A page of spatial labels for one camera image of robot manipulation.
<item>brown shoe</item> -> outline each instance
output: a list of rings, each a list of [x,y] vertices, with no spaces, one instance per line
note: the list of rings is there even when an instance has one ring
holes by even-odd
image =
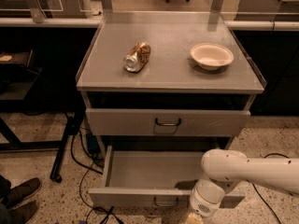
[[[36,201],[22,205],[10,211],[13,224],[25,224],[30,221],[36,214],[38,209]]]
[[[40,187],[41,182],[37,177],[35,177],[11,189],[6,197],[5,205],[7,209],[10,209],[20,203],[23,199],[32,196],[40,189]]]

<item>floor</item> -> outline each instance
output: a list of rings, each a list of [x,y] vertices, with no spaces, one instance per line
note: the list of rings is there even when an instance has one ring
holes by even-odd
[[[134,9],[169,9],[169,10],[208,10],[211,0],[113,0],[118,10]],[[238,0],[227,0],[227,9],[235,10]],[[22,141],[41,141],[60,139],[66,118],[64,114],[45,113],[27,116],[22,113],[1,113],[0,117]],[[80,129],[83,146],[88,128],[85,122]],[[297,117],[251,117],[241,134],[234,140],[231,149],[244,152],[248,157],[264,157],[269,153],[281,153],[292,158],[299,156],[299,118]],[[0,135],[0,143],[6,142]],[[37,200],[39,210],[31,223],[79,224],[88,217],[88,223],[101,222],[106,216],[100,212],[91,212],[91,208],[80,198],[80,193],[87,204],[92,204],[88,195],[90,188],[100,185],[101,175],[86,173],[86,168],[77,165],[71,157],[71,147],[75,157],[87,166],[92,161],[86,156],[81,146],[80,135],[70,136],[67,142],[64,161],[61,168],[63,181],[50,180],[51,167],[56,150],[0,153],[0,174],[11,180],[13,186],[31,178],[42,180],[42,189],[23,203]],[[281,223],[298,223],[299,199],[285,194],[257,187],[264,199],[273,208]],[[250,183],[240,183],[235,191],[245,194],[245,199],[234,209],[220,209],[213,217],[204,218],[206,224],[217,223],[278,223],[269,208],[263,203]],[[188,214],[187,208],[121,208],[115,207],[113,213],[126,224],[183,224]],[[118,223],[113,216],[107,223]]]

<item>white robotic arm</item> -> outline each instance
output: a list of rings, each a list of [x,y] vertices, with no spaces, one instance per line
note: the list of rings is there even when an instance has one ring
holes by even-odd
[[[213,149],[201,165],[204,175],[192,190],[190,205],[202,217],[212,216],[240,181],[299,197],[299,159],[252,159],[239,151]]]

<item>soda can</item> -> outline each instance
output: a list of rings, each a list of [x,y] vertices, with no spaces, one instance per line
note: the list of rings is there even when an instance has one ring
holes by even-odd
[[[150,45],[146,42],[138,42],[123,58],[123,68],[129,72],[139,72],[150,58]]]

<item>can lid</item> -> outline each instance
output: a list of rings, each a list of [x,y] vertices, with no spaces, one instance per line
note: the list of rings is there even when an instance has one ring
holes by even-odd
[[[134,72],[138,68],[138,60],[136,56],[126,56],[123,58],[124,68],[128,71]]]

